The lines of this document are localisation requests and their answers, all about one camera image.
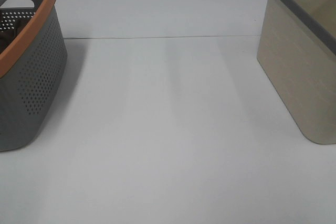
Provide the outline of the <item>grey perforated basket orange rim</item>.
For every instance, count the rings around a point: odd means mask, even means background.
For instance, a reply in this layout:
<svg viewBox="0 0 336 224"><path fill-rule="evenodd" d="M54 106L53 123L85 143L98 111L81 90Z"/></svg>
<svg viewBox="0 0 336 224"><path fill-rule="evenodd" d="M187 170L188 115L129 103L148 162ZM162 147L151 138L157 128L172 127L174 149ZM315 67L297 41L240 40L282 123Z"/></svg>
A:
<svg viewBox="0 0 336 224"><path fill-rule="evenodd" d="M56 0L31 0L33 7L2 8L5 21L22 30L1 53L1 151L36 137L62 80L67 50Z"/></svg>

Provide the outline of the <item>brown towel with white label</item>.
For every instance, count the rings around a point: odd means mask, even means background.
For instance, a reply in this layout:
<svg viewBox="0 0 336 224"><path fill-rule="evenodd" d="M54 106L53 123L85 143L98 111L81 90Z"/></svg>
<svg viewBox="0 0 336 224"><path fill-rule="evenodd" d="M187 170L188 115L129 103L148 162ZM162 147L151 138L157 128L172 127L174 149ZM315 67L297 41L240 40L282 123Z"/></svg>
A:
<svg viewBox="0 0 336 224"><path fill-rule="evenodd" d="M1 11L1 53L11 44L22 30L22 20L5 21L3 11Z"/></svg>

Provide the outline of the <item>beige basket grey rim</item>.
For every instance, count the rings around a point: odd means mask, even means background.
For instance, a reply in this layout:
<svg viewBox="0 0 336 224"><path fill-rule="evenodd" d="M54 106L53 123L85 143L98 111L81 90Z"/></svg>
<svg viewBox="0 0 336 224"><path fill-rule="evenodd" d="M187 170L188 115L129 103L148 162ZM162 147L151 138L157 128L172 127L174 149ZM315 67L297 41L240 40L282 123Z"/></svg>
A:
<svg viewBox="0 0 336 224"><path fill-rule="evenodd" d="M267 0L257 60L301 133L335 143L335 0Z"/></svg>

